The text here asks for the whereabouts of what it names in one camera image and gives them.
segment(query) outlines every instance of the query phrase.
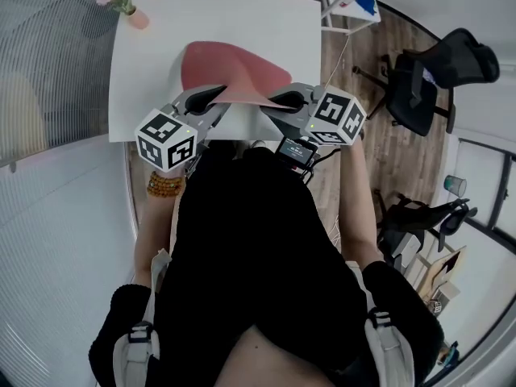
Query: vase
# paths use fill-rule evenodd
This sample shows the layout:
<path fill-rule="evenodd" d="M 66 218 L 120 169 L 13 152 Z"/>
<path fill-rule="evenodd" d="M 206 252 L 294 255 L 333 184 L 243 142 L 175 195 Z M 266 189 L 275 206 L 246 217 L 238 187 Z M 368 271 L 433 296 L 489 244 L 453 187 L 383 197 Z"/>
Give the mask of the vase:
<path fill-rule="evenodd" d="M 149 23 L 149 19 L 148 19 L 147 15 L 138 8 L 131 15 L 127 16 L 127 21 L 133 27 L 140 29 L 140 30 L 147 27 L 148 23 Z"/>

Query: person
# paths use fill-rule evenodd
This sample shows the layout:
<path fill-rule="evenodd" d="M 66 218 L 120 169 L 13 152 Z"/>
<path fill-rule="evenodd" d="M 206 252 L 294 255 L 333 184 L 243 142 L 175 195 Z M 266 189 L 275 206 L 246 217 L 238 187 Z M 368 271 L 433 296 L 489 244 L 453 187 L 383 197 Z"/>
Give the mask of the person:
<path fill-rule="evenodd" d="M 333 385 L 358 383 L 349 368 L 359 369 L 357 385 L 378 385 L 364 336 L 364 292 L 346 260 L 358 263 L 377 307 L 389 312 L 409 342 L 416 385 L 422 384 L 434 367 L 443 332 L 410 284 L 377 250 L 361 140 L 340 152 L 342 255 L 294 171 L 267 148 L 249 148 L 242 159 L 234 155 L 231 142 L 212 141 L 185 187 L 172 261 L 156 295 L 159 369 L 148 372 L 146 385 L 215 385 L 231 350 L 251 326 L 315 366 Z M 178 177 L 182 172 L 161 175 Z M 148 197 L 135 244 L 134 284 L 116 290 L 89 351 L 102 387 L 114 385 L 116 340 L 144 315 L 151 260 L 161 248 L 169 249 L 175 201 Z M 276 385 L 282 385 L 285 374 L 276 369 L 272 373 L 279 380 Z"/>

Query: wooden floor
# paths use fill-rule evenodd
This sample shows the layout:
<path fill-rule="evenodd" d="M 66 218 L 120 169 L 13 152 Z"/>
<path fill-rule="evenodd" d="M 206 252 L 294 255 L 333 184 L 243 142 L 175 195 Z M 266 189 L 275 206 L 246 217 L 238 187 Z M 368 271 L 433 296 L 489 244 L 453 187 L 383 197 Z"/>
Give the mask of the wooden floor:
<path fill-rule="evenodd" d="M 352 66 L 357 65 L 366 72 L 380 76 L 381 55 L 388 53 L 395 60 L 403 49 L 420 51 L 435 43 L 424 31 L 388 10 L 381 9 L 381 18 L 381 23 L 367 27 L 350 38 L 341 64 L 331 79 L 333 86 L 355 94 L 367 112 L 377 104 L 383 91 L 352 74 Z M 347 37 L 327 31 L 323 32 L 322 37 L 321 82 L 326 83 Z M 439 95 L 439 105 L 446 106 L 444 94 Z M 415 135 L 404 127 L 392 127 L 391 121 L 389 112 L 383 110 L 365 125 L 364 147 L 371 188 L 380 189 L 384 195 L 397 190 L 413 199 L 430 202 L 439 172 L 446 120 L 436 115 L 427 137 Z M 338 154 L 316 167 L 309 187 L 319 215 L 330 232 L 338 210 Z"/>

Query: small screen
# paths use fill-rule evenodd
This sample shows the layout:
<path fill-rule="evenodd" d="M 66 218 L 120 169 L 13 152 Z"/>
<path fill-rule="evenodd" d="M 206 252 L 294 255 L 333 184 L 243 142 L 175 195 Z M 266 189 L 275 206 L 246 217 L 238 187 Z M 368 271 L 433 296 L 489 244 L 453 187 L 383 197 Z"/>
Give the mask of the small screen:
<path fill-rule="evenodd" d="M 314 154 L 314 151 L 311 151 L 300 144 L 296 144 L 290 139 L 285 139 L 285 142 L 281 145 L 280 154 L 295 159 L 301 164 L 307 164 Z"/>

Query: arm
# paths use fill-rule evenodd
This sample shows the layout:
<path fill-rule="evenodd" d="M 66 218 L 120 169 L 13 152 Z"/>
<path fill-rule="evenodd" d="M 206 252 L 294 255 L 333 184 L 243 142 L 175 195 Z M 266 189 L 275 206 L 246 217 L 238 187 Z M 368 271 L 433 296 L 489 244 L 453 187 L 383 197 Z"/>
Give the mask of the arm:
<path fill-rule="evenodd" d="M 184 167 L 168 173 L 158 173 L 161 177 L 182 177 Z M 161 248 L 169 250 L 170 230 L 176 197 L 156 198 L 148 196 L 144 219 L 138 231 L 135 245 L 135 284 L 151 288 L 151 263 Z"/>
<path fill-rule="evenodd" d="M 340 149 L 339 229 L 344 259 L 356 261 L 361 270 L 384 260 L 377 249 L 377 221 L 360 138 Z"/>

